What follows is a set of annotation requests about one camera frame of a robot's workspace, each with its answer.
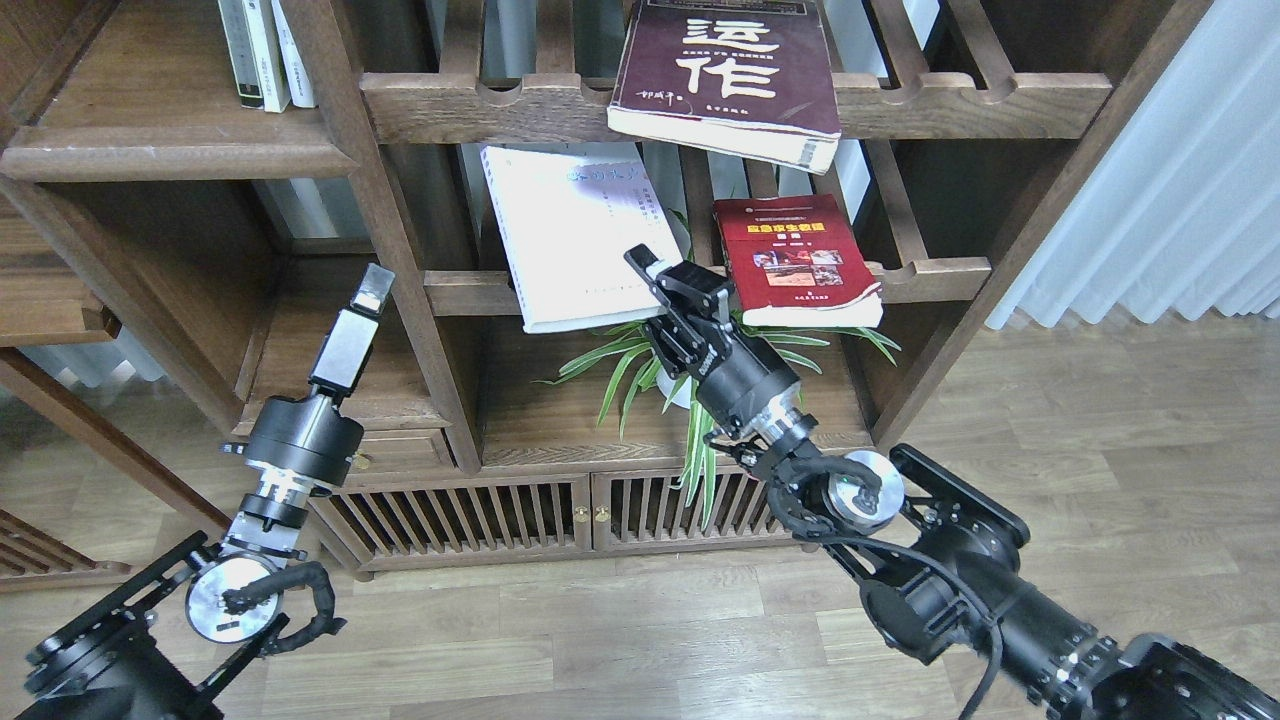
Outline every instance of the bookshelf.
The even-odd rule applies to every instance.
[[[481,77],[479,0],[447,4],[439,49],[421,3],[284,5],[320,109],[271,115],[237,106],[212,3],[13,4],[10,26],[40,32],[24,29],[32,60],[5,78],[0,187],[228,434],[265,396],[301,389],[365,261],[397,273],[394,315],[344,405],[369,428],[366,456],[343,497],[316,506],[344,562],[777,541],[749,491],[698,533],[668,518],[667,491],[636,495],[678,465],[682,420],[643,398],[620,441],[594,425],[605,370],[532,384],[593,338],[520,333],[495,227],[466,218],[460,143],[628,140],[604,120],[613,78],[576,72],[573,3],[539,0],[536,67],[521,78]],[[826,372],[805,387],[829,450],[901,437],[1206,9],[946,0],[922,49],[900,0],[864,5],[888,72],[833,78],[873,174],[846,210],[904,352],[897,365],[849,343],[818,357]],[[680,163],[695,259],[719,265],[707,156],[682,149]],[[753,195],[776,192],[772,168],[744,172]],[[372,254],[276,237],[247,181],[287,177],[348,178]],[[668,530],[646,543],[636,527]]]

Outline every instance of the black cable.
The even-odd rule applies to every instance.
[[[920,565],[933,570],[940,578],[946,580],[951,587],[956,589],[969,605],[982,615],[982,621],[987,629],[987,637],[991,639],[991,652],[987,655],[987,670],[982,674],[982,679],[978,682],[978,687],[974,688],[973,693],[969,696],[969,701],[965,702],[964,708],[960,711],[959,720],[969,720],[973,714],[978,711],[978,706],[982,705],[984,697],[987,697],[987,691],[991,689],[992,683],[996,682],[996,675],[1000,673],[1000,665],[1005,656],[1005,634],[1000,629],[1000,619],[995,618],[991,612],[991,607],[982,600],[982,597],[972,588],[968,583],[961,580],[950,568],[938,562],[933,557],[918,552],[909,547],[902,547],[891,542],[878,541],[874,538],[868,538],[864,536],[829,536],[823,538],[803,538],[805,542],[818,542],[822,544],[849,544],[855,547],[865,547],[868,550],[879,550],[882,552],[896,553],[909,560],[914,560]]]

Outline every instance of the book spine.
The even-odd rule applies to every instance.
[[[302,67],[302,55],[293,42],[293,32],[289,31],[280,0],[271,0],[271,10],[275,14],[275,29],[280,36],[280,55],[284,60],[284,74],[289,78],[289,95],[293,97],[293,104],[298,108],[315,108],[316,99],[315,94],[311,92],[311,78],[307,77],[307,69]]]
[[[480,165],[484,169],[485,186],[489,188],[489,202],[493,205],[494,220],[498,223],[498,234],[502,236],[503,250],[507,252],[507,265],[512,268],[511,270],[511,288],[516,291],[516,302],[520,305],[521,314],[529,316],[529,300],[525,297],[525,291],[520,286],[520,274],[515,272],[516,259],[513,258],[515,245],[507,238],[509,236],[509,229],[507,228],[507,219],[502,214],[502,182],[495,181],[494,160],[489,159],[486,152],[480,152]]]
[[[227,36],[227,50],[232,58],[232,74],[236,77],[236,91],[244,108],[262,106],[262,86],[257,81],[257,65],[253,63],[253,46],[248,33],[244,5],[241,0],[218,0],[218,10],[223,17],[223,33]]]
[[[269,1],[242,0],[242,5],[250,46],[253,49],[253,67],[257,68],[257,82],[262,87],[262,109],[268,113],[283,113],[289,105],[289,86],[284,82],[275,15],[266,6]]]

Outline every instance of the dark red book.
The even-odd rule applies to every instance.
[[[824,173],[840,141],[813,0],[640,0],[609,127]]]
[[[758,327],[873,328],[879,283],[831,195],[717,200],[742,322]]]

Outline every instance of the white book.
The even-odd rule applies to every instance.
[[[250,44],[248,19],[241,0],[218,0],[218,12],[223,17],[223,33],[227,36],[227,50],[232,58],[232,74],[236,76],[236,91],[244,108],[262,106],[262,88],[257,82],[257,67],[253,64],[253,47]]]
[[[552,333],[650,318],[662,306],[622,254],[680,249],[639,154],[591,156],[485,147],[485,181],[525,319]]]
[[[280,36],[280,58],[284,60],[284,76],[289,81],[289,95],[298,108],[315,108],[316,97],[311,92],[311,78],[307,69],[302,67],[302,55],[293,42],[293,33],[289,31],[289,22],[284,18],[284,8],[280,0],[271,0],[271,10],[275,13],[275,31]]]
[[[271,0],[242,0],[242,3],[250,46],[253,50],[253,65],[257,68],[257,82],[262,90],[262,109],[268,113],[283,113],[289,106],[289,85],[284,79],[284,67],[280,63],[280,40],[275,33]]]

